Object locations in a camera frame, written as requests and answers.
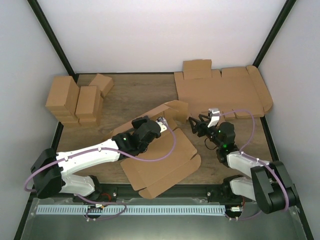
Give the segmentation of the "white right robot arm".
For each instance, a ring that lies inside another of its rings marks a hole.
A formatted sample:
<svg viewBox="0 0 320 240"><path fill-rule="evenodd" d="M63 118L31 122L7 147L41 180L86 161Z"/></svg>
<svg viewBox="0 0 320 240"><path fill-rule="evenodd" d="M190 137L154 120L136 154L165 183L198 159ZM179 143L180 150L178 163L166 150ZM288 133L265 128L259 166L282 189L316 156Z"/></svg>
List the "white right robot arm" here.
<svg viewBox="0 0 320 240"><path fill-rule="evenodd" d="M242 175L226 178L223 198L229 202L243 196L257 203L265 214L286 211L299 201L297 189L280 161L264 161L246 154L235 144L235 127L230 122L218 123L220 116L210 114L189 117L193 134L207 137L215 144L220 163Z"/></svg>

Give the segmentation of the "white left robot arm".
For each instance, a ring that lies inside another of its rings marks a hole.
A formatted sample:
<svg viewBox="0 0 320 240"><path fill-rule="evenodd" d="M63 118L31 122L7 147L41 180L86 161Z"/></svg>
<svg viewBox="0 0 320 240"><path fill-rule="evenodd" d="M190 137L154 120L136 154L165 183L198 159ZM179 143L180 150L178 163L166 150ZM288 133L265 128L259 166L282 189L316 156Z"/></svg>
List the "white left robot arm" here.
<svg viewBox="0 0 320 240"><path fill-rule="evenodd" d="M53 148L43 150L30 169L37 197L46 199L67 193L97 202L102 196L98 179L93 175L83 177L76 173L103 163L137 157L167 130L166 120L162 117L157 120L139 117L131 124L131 130L96 145L68 152L56 152Z"/></svg>

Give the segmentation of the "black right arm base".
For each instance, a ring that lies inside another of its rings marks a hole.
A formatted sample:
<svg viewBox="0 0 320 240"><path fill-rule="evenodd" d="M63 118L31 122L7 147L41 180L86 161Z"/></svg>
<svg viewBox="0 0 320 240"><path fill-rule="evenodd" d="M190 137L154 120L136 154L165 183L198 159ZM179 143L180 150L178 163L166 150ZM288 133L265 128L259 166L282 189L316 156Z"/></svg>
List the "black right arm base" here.
<svg viewBox="0 0 320 240"><path fill-rule="evenodd" d="M220 203L220 204L240 204L243 200L245 202L252 202L251 199L247 197L242 197L240 195L235 195L225 187L223 184L209 184L205 186L205 192L207 196L207 201L210 203Z"/></svg>

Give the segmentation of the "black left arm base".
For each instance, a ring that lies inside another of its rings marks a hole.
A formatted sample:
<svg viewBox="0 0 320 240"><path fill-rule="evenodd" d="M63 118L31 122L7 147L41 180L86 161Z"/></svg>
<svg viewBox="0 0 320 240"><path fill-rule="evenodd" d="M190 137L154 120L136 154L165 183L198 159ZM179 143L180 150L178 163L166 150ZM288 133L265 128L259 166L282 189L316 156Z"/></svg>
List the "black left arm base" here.
<svg viewBox="0 0 320 240"><path fill-rule="evenodd" d="M99 190L94 191L88 196L84 196L86 200L81 199L78 196L73 196L72 201L74 203L86 203L90 202L115 202L117 199L118 188L114 184L102 184Z"/></svg>

